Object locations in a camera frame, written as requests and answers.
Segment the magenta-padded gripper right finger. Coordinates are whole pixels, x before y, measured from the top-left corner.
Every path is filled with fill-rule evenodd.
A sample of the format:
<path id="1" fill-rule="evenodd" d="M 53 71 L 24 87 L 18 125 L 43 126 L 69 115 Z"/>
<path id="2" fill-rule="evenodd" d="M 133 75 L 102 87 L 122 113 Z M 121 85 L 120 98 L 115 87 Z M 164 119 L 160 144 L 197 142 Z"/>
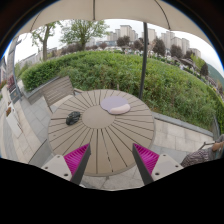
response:
<path id="1" fill-rule="evenodd" d="M 182 166 L 169 155 L 159 155 L 137 144 L 133 144 L 132 154 L 145 185 L 182 169 Z"/>

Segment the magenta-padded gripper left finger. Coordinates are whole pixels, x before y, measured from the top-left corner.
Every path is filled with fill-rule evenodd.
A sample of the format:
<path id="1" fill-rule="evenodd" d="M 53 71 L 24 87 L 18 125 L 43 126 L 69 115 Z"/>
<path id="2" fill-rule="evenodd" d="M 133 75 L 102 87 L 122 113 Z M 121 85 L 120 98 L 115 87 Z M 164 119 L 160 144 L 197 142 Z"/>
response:
<path id="1" fill-rule="evenodd" d="M 42 169 L 79 185 L 90 155 L 90 144 L 86 144 L 65 156 L 55 155 L 42 166 Z"/>

